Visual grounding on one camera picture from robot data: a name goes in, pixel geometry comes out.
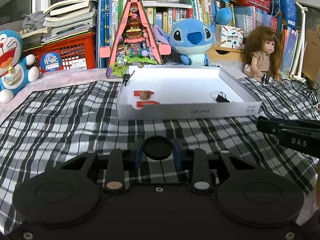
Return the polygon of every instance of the pink blanket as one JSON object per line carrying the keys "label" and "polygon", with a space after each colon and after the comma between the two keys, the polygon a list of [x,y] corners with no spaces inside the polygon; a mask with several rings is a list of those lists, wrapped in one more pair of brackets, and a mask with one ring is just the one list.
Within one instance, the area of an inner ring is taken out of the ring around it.
{"label": "pink blanket", "polygon": [[44,91],[61,87],[86,84],[94,81],[110,80],[121,81],[121,79],[108,79],[106,69],[92,70],[62,70],[41,74],[41,77],[26,85],[14,99],[7,103],[0,103],[0,124],[22,103],[33,91]]}

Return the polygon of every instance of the sticker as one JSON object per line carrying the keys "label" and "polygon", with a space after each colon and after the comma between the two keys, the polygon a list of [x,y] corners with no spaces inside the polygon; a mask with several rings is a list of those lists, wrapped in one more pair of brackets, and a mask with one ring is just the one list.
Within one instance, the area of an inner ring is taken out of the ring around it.
{"label": "sticker", "polygon": [[58,70],[61,65],[61,57],[56,52],[44,54],[40,61],[41,68],[47,72]]}
{"label": "sticker", "polygon": [[85,58],[78,58],[69,62],[70,69],[87,69]]}
{"label": "sticker", "polygon": [[256,109],[256,106],[247,106],[246,112],[253,112]]}
{"label": "sticker", "polygon": [[137,108],[143,107],[144,105],[159,105],[156,101],[137,101]]}
{"label": "sticker", "polygon": [[150,95],[153,95],[153,94],[154,94],[154,92],[149,91],[149,90],[135,90],[135,91],[133,92],[133,96],[134,96],[134,97],[139,97],[142,92],[149,92]]}

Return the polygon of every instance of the doll hair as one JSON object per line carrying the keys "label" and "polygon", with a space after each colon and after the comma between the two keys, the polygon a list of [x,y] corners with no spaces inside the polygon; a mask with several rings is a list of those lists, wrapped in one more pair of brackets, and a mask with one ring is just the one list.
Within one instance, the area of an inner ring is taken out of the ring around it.
{"label": "doll hair", "polygon": [[268,75],[276,78],[281,77],[279,69],[282,63],[282,46],[276,33],[266,26],[258,26],[247,37],[244,46],[244,60],[251,64],[252,53],[262,49],[265,41],[274,41],[275,51],[270,55],[270,68]]}

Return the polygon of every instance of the red clip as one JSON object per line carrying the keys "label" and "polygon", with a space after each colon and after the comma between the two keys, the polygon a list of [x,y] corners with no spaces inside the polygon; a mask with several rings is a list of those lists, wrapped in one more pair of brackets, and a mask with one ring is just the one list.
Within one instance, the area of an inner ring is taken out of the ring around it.
{"label": "red clip", "polygon": [[143,107],[144,105],[159,105],[156,101],[137,101],[137,107]]}
{"label": "red clip", "polygon": [[134,97],[139,97],[140,95],[141,95],[141,93],[142,92],[149,92],[150,93],[150,95],[153,95],[154,94],[154,92],[152,92],[152,91],[148,91],[148,90],[141,90],[141,91],[134,91],[133,92],[133,96]]}

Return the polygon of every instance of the blue box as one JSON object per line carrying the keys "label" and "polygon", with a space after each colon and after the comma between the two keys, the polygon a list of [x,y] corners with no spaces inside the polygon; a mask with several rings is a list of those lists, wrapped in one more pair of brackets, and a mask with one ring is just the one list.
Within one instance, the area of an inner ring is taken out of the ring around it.
{"label": "blue box", "polygon": [[297,6],[294,4],[295,0],[272,0],[273,13],[272,16],[278,15],[277,12],[282,12],[282,18],[286,25],[291,29],[299,29],[297,26]]}

